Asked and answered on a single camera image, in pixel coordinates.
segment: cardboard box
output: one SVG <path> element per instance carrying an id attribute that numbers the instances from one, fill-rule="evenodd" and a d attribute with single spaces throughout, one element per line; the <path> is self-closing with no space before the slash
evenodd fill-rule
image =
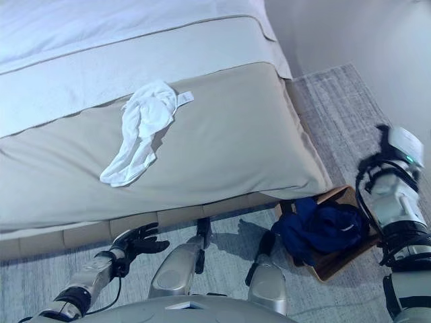
<path id="1" fill-rule="evenodd" d="M 358 207 L 356 203 L 355 190 L 348 185 L 340 186 L 330 190 L 329 192 L 316 196 L 317 203 L 321 204 L 325 201 L 335 201 L 339 204 L 350 204 Z M 292 208 L 294 211 L 293 201 L 282 201 L 275 207 L 275 215 L 277 218 L 281 217 L 283 211 L 287 211 L 288 208 Z M 310 271 L 322 282 L 330 279 L 335 273 L 339 272 L 353 259 L 376 245 L 379 237 L 375 230 L 371 227 L 368 237 L 364 239 L 359 246 L 333 252 L 330 254 L 321 254 L 317 250 L 313 252 L 313 258 L 316 262 L 315 266 L 308 266 Z"/>

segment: robot leg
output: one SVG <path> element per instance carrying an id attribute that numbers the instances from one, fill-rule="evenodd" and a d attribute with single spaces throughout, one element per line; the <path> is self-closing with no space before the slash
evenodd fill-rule
<path id="1" fill-rule="evenodd" d="M 210 220 L 198 220 L 196 236 L 176 247 L 158 269 L 148 298 L 189 294 L 193 275 L 203 272 L 204 249 L 209 245 L 210 235 Z"/>
<path id="2" fill-rule="evenodd" d="M 275 236 L 270 231 L 263 235 L 255 263 L 246 278 L 246 284 L 250 286 L 248 300 L 286 315 L 288 310 L 286 280 L 270 257 L 274 242 Z"/>

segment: white cloth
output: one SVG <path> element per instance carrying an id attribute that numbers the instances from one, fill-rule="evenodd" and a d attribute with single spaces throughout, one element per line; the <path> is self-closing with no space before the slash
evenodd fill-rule
<path id="1" fill-rule="evenodd" d="M 155 81 L 138 89 L 123 106 L 123 143 L 110 165 L 101 173 L 100 181 L 112 187 L 130 184 L 156 159 L 151 144 L 154 135 L 173 120 L 176 109 L 193 96 L 175 91 L 163 81 Z"/>

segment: beige blanket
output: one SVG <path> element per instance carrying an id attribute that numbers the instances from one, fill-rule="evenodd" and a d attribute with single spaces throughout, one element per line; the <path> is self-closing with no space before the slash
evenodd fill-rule
<path id="1" fill-rule="evenodd" d="M 129 187 L 98 179 L 121 145 L 128 98 L 0 139 L 0 228 L 113 219 L 258 191 L 294 199 L 331 187 L 272 65 L 170 85 L 195 100 L 156 137 L 157 160 Z"/>

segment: bed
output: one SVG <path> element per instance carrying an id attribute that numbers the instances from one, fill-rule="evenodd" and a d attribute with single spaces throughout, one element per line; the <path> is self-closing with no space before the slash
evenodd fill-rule
<path id="1" fill-rule="evenodd" d="M 22 13 L 12 2 L 3 24 Z M 109 2 L 35 1 L 1 36 L 0 259 L 332 187 L 263 1 Z M 45 26 L 49 15 L 63 21 Z M 122 142 L 121 107 L 154 79 L 195 99 L 157 133 L 139 179 L 110 187 L 99 175 Z"/>

